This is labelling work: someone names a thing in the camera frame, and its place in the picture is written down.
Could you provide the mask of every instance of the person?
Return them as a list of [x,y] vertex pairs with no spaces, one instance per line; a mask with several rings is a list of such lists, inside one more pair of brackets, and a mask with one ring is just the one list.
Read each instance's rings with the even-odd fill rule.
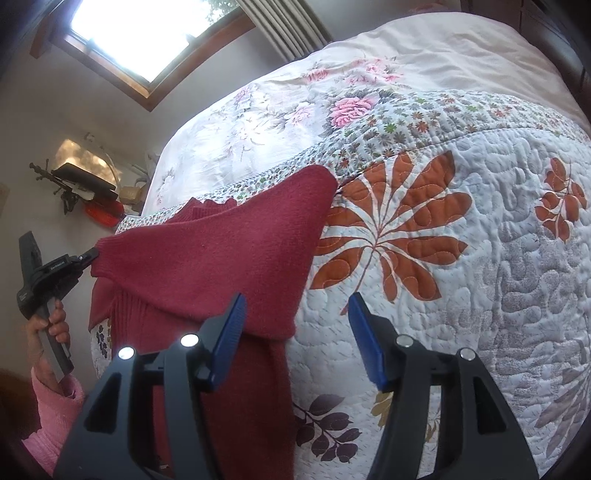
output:
[[70,345],[70,328],[60,300],[56,300],[56,309],[50,315],[49,322],[34,315],[25,327],[27,355],[32,365],[31,381],[37,397],[41,429],[22,442],[33,458],[52,476],[68,433],[82,410],[84,391],[71,374],[57,381],[39,339],[39,332],[47,326],[49,334],[59,343]]

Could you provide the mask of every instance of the wrinkled bed sheet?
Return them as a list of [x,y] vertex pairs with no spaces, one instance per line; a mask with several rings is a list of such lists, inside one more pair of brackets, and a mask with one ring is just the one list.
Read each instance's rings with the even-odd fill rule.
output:
[[370,111],[378,89],[514,95],[591,132],[556,68],[511,27],[458,12],[416,15],[333,43],[188,121],[162,152],[144,215],[279,165]]
[[[243,202],[309,164],[341,185],[287,348],[296,478],[365,479],[381,437],[392,399],[365,374],[345,309],[355,291],[428,348],[476,350],[544,473],[591,408],[591,141],[514,96],[376,94],[369,114],[294,158],[198,197]],[[108,321],[92,332],[99,374],[108,332]],[[421,474],[439,401],[433,390]]]

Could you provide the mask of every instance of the red knit fabric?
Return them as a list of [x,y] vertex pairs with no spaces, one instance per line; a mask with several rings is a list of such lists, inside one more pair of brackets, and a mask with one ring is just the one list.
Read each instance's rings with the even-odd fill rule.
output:
[[[112,320],[113,350],[165,349],[235,292],[248,304],[226,382],[202,395],[226,480],[291,480],[295,431],[284,342],[298,308],[335,178],[312,166],[240,206],[196,200],[170,222],[100,240],[91,327]],[[168,461],[161,392],[157,451]]]

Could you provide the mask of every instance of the pink fleece sleeve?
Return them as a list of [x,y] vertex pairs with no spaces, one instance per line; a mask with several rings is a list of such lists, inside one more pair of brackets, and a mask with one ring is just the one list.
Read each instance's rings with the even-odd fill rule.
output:
[[31,371],[33,390],[37,396],[41,430],[23,440],[23,444],[43,469],[53,474],[61,448],[84,403],[84,391],[74,376],[64,377],[60,385],[65,397],[47,388]]

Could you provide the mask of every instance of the hand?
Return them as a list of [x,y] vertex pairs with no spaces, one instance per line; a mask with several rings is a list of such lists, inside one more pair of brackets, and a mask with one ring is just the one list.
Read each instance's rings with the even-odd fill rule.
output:
[[[50,315],[49,323],[52,324],[49,328],[49,334],[54,336],[59,343],[70,346],[70,327],[66,323],[64,304],[60,300],[56,300],[56,309]],[[49,323],[39,315],[33,315],[27,322],[25,327],[27,332],[27,353],[37,379],[50,390],[63,395],[64,391],[58,383],[47,358],[43,355],[43,345],[39,339],[39,331],[45,329]]]

